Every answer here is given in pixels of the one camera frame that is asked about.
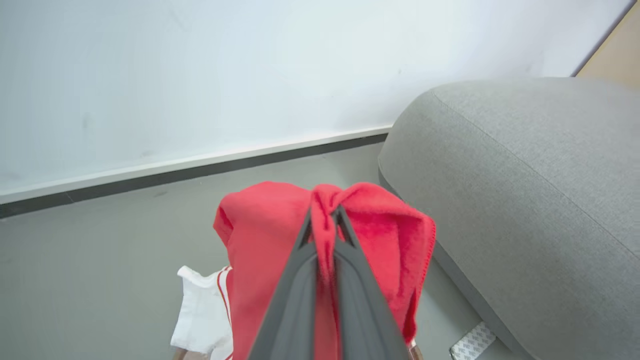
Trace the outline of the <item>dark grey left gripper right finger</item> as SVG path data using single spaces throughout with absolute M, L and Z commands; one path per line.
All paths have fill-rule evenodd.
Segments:
M 407 360 L 409 349 L 345 208 L 333 212 L 333 221 L 342 359 Z

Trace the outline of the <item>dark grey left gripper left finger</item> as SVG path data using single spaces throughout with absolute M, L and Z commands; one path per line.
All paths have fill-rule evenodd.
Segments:
M 318 253 L 307 213 L 279 278 L 249 360 L 313 360 Z

